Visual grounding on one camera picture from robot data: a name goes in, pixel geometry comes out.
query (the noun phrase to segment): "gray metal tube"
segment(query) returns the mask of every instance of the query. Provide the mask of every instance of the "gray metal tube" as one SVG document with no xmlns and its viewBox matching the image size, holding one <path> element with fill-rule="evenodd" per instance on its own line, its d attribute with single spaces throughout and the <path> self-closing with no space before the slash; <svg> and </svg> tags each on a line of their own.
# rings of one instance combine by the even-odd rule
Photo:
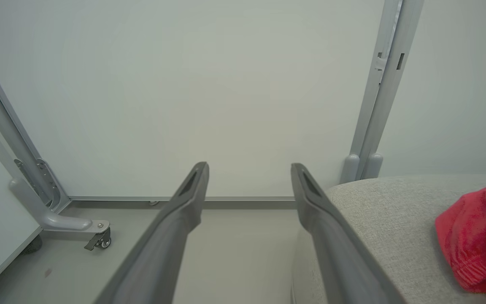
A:
<svg viewBox="0 0 486 304">
<path fill-rule="evenodd" d="M 37 169 L 37 161 L 29 150 L 20 132 L 12 122 L 3 104 L 0 100 L 0 132 L 5 138 L 8 146 L 15 155 L 25 164 L 25 169 L 29 174 L 31 181 L 39 193 L 39 197 L 46 204 L 52 200 L 52 188 L 44 181 L 41 172 Z"/>
</svg>

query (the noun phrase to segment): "gray fabric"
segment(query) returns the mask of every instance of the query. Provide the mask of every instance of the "gray fabric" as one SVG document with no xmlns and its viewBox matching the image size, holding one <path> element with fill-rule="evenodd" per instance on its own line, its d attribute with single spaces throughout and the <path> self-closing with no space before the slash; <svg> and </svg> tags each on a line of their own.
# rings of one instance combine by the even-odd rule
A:
<svg viewBox="0 0 486 304">
<path fill-rule="evenodd" d="M 455 281 L 437 242 L 434 220 L 486 175 L 365 179 L 327 191 L 410 304 L 486 304 Z"/>
</svg>

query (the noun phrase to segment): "red garment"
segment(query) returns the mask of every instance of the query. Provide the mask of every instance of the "red garment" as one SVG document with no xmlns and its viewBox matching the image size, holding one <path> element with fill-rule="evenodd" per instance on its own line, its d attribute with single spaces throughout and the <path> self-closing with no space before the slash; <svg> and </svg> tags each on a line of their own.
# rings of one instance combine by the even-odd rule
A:
<svg viewBox="0 0 486 304">
<path fill-rule="evenodd" d="M 469 292 L 486 293 L 486 188 L 463 195 L 435 224 L 459 284 Z"/>
</svg>

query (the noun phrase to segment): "red cloth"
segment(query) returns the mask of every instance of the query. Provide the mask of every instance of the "red cloth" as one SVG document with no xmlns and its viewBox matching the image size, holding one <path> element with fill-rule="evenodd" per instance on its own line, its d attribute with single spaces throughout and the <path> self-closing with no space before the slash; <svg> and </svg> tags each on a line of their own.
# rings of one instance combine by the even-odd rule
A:
<svg viewBox="0 0 486 304">
<path fill-rule="evenodd" d="M 459 284 L 469 292 L 486 293 L 486 188 L 463 195 L 435 224 Z"/>
</svg>

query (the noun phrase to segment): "gray floor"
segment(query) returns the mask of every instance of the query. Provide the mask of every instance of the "gray floor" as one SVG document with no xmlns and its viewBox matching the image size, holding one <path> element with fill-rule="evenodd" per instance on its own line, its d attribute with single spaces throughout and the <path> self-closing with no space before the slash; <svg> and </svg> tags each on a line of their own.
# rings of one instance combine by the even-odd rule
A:
<svg viewBox="0 0 486 304">
<path fill-rule="evenodd" d="M 158 212 L 146 204 L 98 206 L 72 206 L 64 214 L 109 220 L 112 245 L 89 252 L 87 236 L 41 233 L 42 249 L 19 256 L 0 275 L 0 304 L 93 302 Z M 203 210 L 187 240 L 173 302 L 289 303 L 298 228 L 295 210 Z"/>
</svg>

